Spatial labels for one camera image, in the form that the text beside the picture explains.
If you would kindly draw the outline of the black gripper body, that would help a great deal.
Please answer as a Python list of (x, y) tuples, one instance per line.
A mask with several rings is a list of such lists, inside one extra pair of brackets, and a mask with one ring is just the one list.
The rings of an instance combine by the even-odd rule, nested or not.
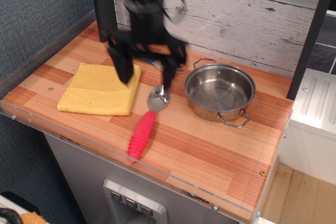
[(131, 29), (103, 34), (108, 40), (108, 52), (115, 64), (131, 64), (132, 57), (152, 58), (151, 44), (166, 45), (177, 64), (186, 63), (186, 42), (173, 37), (164, 26), (163, 13), (130, 12)]

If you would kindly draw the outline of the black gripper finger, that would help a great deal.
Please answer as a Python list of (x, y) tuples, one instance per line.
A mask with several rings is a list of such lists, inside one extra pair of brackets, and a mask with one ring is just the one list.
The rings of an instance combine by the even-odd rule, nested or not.
[(110, 45), (108, 53), (113, 61), (119, 80), (124, 84), (128, 84), (134, 73), (131, 56), (119, 46), (114, 47)]
[(163, 64), (163, 84), (165, 89), (169, 89), (178, 67), (184, 64), (184, 59), (174, 56), (164, 56), (161, 58)]

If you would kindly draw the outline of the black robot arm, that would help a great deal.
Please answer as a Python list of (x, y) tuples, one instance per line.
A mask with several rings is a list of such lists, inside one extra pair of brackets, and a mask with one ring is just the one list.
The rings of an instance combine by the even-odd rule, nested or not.
[(125, 84), (130, 81), (134, 57), (155, 59), (164, 67), (163, 85), (169, 89), (177, 68), (186, 63), (187, 43), (166, 30), (164, 17), (168, 14), (163, 0), (126, 0), (124, 5), (130, 14), (131, 29), (104, 33), (119, 80)]

